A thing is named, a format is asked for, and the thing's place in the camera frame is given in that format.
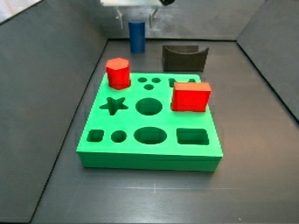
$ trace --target blue cylinder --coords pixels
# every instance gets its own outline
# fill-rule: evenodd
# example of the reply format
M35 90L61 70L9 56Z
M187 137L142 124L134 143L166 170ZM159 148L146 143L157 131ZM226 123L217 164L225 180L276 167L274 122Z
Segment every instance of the blue cylinder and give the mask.
M143 53L146 51L146 22L130 21L129 29L131 53Z

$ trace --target shape sorting board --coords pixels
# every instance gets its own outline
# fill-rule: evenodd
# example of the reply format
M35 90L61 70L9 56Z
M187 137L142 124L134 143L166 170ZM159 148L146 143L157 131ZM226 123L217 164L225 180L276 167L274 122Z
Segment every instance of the shape sorting board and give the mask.
M175 81L197 74L131 73L115 90L105 75L79 140L86 167L214 172L223 157L211 111L171 110Z

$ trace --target small round hole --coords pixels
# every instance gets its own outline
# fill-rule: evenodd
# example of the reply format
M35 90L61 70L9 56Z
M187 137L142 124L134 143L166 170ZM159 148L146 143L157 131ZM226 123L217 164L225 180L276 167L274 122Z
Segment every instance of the small round hole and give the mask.
M159 83L162 80L159 78L153 78L154 83Z
M138 79L139 82L147 82L147 78L142 77Z
M111 139L115 143L123 143L127 140L127 133L123 130L118 130L111 135Z
M147 90L153 90L154 88L155 88L155 86L151 84L145 85L145 89L147 89Z

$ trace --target rectangular hole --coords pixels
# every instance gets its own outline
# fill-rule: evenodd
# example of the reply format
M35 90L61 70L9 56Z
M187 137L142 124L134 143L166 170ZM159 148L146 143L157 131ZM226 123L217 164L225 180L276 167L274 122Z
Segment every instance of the rectangular hole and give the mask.
M89 142L99 143L103 140L105 130L103 129L93 129L89 132Z
M206 129L177 129L177 137L179 144L210 144Z
M174 87L174 83L177 82L177 80L175 79L169 79L169 82L170 82L170 88L173 88ZM190 79L187 82L197 82L197 80L195 79Z

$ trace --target red hexagonal block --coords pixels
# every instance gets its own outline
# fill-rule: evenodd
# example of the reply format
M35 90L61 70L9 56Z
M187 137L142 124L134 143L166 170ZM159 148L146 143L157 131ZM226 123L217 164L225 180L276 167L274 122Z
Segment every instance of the red hexagonal block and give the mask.
M130 62L127 59L117 58L107 61L109 85L121 90L131 86Z

